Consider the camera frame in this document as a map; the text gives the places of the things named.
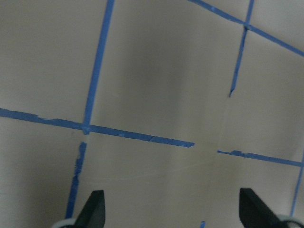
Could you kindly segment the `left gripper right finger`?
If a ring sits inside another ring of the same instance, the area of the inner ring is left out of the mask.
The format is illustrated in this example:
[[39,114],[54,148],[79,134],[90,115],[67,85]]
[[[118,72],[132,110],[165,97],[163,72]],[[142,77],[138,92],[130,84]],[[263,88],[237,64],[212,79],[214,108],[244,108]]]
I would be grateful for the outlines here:
[[251,188],[239,191],[239,219],[245,228],[280,228],[281,221]]

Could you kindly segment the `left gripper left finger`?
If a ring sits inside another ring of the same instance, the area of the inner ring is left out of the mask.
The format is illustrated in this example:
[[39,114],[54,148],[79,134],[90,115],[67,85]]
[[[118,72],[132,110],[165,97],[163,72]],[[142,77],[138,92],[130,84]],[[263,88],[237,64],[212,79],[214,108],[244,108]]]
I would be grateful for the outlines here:
[[77,217],[75,228],[103,228],[105,225],[105,194],[94,190]]

